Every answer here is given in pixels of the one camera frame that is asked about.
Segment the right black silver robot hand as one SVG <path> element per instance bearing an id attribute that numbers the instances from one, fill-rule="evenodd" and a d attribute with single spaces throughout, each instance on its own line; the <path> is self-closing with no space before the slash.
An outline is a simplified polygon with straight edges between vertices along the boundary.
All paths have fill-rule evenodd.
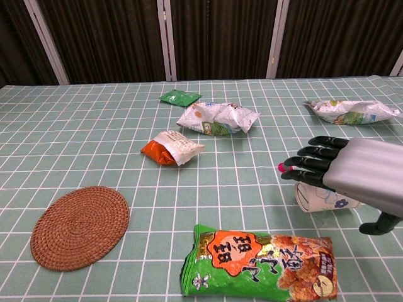
<path id="1" fill-rule="evenodd" d="M 402 221 L 402 146 L 372 140 L 318 136 L 284 162 L 282 179 L 328 189 L 380 210 L 374 223 L 359 227 L 383 235 Z"/>

